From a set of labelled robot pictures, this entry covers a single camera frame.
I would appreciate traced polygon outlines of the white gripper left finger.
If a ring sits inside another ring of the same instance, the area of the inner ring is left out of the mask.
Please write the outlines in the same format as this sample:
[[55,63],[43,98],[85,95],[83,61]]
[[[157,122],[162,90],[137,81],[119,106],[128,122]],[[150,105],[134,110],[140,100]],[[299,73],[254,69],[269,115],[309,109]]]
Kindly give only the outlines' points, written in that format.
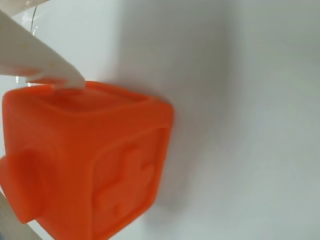
[[0,239],[39,240],[40,237],[27,224],[18,221],[5,196],[0,193]]

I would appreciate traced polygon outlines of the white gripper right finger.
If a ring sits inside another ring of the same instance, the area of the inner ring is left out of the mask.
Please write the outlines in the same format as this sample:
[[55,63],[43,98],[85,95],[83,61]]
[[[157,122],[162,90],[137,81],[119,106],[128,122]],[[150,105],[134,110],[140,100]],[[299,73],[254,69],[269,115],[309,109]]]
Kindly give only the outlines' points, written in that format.
[[86,82],[72,64],[4,12],[0,13],[0,74],[58,89],[82,89]]

